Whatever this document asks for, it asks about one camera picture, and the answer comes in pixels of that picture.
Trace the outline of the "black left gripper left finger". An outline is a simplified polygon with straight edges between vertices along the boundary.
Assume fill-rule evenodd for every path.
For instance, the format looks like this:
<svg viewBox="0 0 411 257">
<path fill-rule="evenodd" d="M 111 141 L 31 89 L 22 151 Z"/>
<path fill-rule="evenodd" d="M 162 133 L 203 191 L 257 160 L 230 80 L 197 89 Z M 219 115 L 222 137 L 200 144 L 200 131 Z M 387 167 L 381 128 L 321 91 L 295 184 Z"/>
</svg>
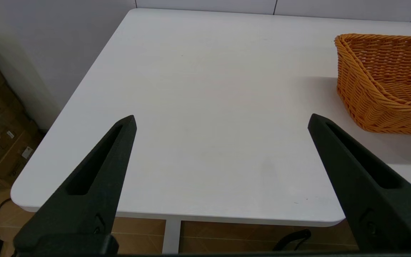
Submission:
<svg viewBox="0 0 411 257">
<path fill-rule="evenodd" d="M 116 255 L 111 231 L 135 140 L 116 122 L 13 239 L 18 255 Z"/>
</svg>

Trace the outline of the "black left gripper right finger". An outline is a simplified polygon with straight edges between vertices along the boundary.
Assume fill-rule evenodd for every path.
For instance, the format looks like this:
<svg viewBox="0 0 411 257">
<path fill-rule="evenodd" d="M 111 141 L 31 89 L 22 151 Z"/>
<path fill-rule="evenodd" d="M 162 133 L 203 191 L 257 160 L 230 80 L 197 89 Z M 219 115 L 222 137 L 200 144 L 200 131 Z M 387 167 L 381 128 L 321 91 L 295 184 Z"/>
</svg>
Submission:
<svg viewBox="0 0 411 257">
<path fill-rule="evenodd" d="M 411 252 L 411 184 L 330 119 L 308 130 L 359 249 Z"/>
</svg>

